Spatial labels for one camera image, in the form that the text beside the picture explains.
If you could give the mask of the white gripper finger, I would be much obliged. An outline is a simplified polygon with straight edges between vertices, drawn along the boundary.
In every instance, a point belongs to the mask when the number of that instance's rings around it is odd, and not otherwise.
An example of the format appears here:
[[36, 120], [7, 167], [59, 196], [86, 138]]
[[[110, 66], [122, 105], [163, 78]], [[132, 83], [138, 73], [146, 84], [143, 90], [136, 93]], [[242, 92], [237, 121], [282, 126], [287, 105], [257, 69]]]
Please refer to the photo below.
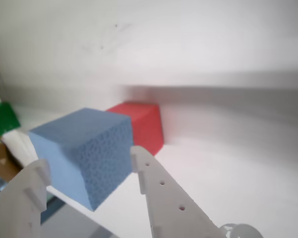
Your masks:
[[154, 238], [222, 238], [220, 229], [145, 148], [130, 149]]
[[0, 192], [0, 238], [38, 238], [51, 184], [48, 161], [22, 169]]

